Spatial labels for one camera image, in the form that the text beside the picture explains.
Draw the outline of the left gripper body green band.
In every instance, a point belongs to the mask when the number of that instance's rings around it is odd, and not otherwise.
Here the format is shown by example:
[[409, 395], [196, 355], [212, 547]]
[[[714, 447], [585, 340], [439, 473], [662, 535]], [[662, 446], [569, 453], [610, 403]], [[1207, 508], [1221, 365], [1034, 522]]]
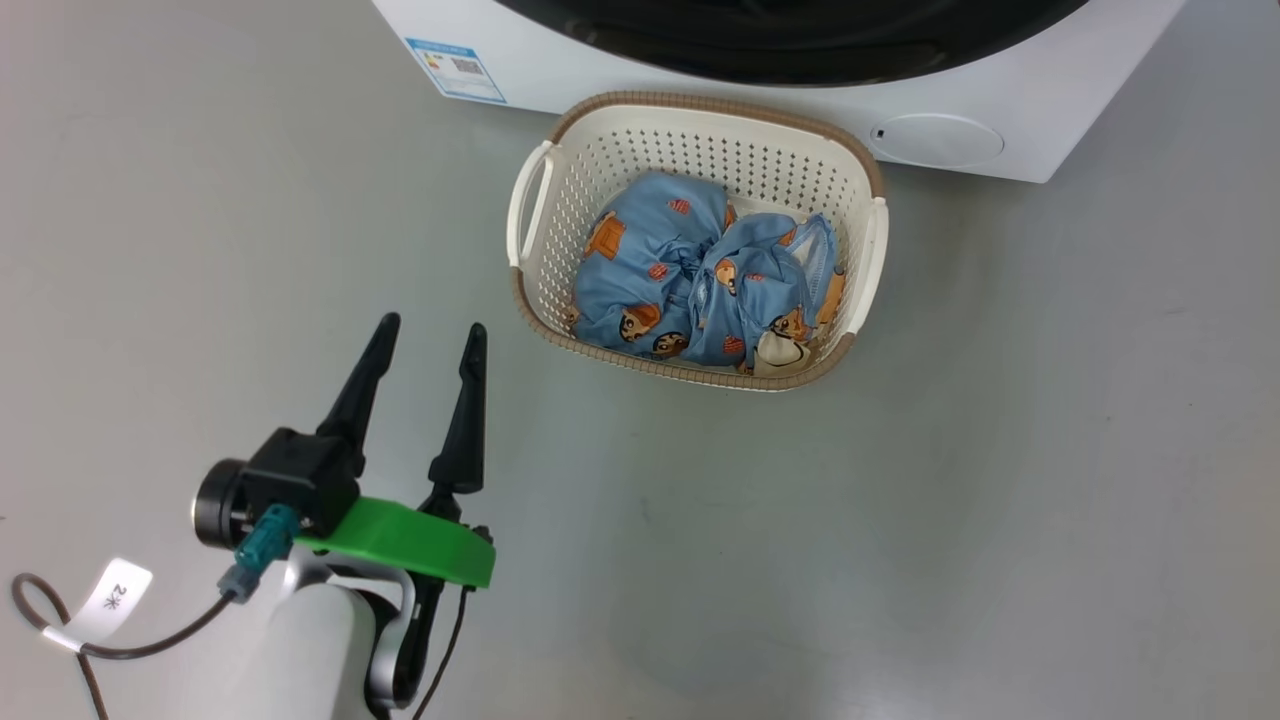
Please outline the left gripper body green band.
[[497, 550], [466, 527], [402, 503], [360, 498], [325, 539], [301, 539], [285, 569], [280, 615], [302, 632], [303, 678], [340, 664], [334, 708], [407, 708], [426, 667], [445, 585], [486, 588]]

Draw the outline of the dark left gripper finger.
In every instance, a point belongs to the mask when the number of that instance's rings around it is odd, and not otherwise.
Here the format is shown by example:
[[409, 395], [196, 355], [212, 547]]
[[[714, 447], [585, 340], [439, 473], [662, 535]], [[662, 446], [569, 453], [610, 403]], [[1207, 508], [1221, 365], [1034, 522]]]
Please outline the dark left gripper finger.
[[461, 387], [451, 427], [429, 469], [435, 495], [475, 495], [484, 487], [486, 377], [488, 332], [474, 323], [460, 361]]
[[378, 386], [394, 357], [399, 332], [401, 315], [387, 313], [372, 332], [329, 414], [316, 428], [316, 436], [337, 438], [346, 445], [352, 477], [361, 477], [366, 466], [364, 445], [372, 406]]

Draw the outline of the blue cartoon print garment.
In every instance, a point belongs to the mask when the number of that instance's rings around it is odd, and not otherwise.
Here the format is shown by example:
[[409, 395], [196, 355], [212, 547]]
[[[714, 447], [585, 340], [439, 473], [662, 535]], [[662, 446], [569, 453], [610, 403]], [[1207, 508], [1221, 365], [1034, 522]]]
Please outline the blue cartoon print garment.
[[591, 227], [575, 279], [572, 336], [609, 351], [666, 361], [692, 338], [692, 282], [730, 219], [709, 181], [646, 172]]
[[813, 361], [846, 279], [838, 234], [826, 217], [740, 218], [710, 246], [695, 274], [687, 300], [691, 331], [680, 356], [753, 375], [756, 342], [773, 331], [806, 343]]

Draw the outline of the black round washing machine door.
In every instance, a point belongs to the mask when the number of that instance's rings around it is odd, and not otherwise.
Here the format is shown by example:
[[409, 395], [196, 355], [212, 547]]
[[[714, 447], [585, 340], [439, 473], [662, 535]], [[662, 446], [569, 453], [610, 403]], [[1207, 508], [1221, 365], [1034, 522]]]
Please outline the black round washing machine door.
[[614, 56], [732, 85], [882, 85], [1007, 50], [1088, 0], [495, 0]]

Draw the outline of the cream perforated laundry basket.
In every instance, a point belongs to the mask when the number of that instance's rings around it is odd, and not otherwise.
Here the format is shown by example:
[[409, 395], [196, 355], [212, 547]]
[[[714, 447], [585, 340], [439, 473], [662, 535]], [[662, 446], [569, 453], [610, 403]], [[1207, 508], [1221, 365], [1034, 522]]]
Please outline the cream perforated laundry basket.
[[[835, 318], [812, 341], [812, 360], [756, 378], [650, 361], [571, 336], [570, 301], [588, 232], [605, 204], [646, 170], [718, 184], [744, 215], [819, 213], [833, 224], [845, 284]], [[827, 375], [854, 346], [881, 282], [888, 233], [881, 168], [850, 132], [722, 97], [627, 91], [582, 100], [529, 154], [509, 197], [506, 256], [518, 311], [559, 348], [695, 386], [785, 392]]]

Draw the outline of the white washing machine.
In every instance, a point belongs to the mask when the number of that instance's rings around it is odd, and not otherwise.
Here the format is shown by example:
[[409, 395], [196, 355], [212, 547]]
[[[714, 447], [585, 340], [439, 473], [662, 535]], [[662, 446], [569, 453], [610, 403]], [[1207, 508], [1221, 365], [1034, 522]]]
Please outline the white washing machine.
[[404, 46], [404, 38], [421, 38], [471, 47], [509, 108], [558, 115], [609, 91], [722, 97], [827, 120], [868, 147], [870, 131], [882, 120], [948, 114], [988, 126], [1005, 140], [998, 158], [951, 172], [1044, 183], [1185, 0], [1088, 0], [1057, 24], [978, 61], [914, 79], [844, 88], [767, 88], [699, 79], [591, 49], [497, 0], [372, 4]]

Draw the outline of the blue energy label sticker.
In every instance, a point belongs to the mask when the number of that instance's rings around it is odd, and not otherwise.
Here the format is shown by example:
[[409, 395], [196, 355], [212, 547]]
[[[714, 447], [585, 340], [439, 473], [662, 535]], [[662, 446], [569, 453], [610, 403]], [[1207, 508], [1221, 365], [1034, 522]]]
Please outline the blue energy label sticker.
[[506, 97], [471, 47], [404, 38], [407, 49], [445, 97], [506, 105]]

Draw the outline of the round white filter cover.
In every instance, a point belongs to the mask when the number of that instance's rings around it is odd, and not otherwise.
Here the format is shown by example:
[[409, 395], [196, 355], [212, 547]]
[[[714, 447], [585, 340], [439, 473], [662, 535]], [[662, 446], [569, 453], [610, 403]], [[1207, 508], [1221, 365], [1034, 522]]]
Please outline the round white filter cover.
[[1005, 140], [970, 118], [916, 113], [879, 122], [870, 131], [869, 149], [899, 164], [957, 170], [998, 158]]

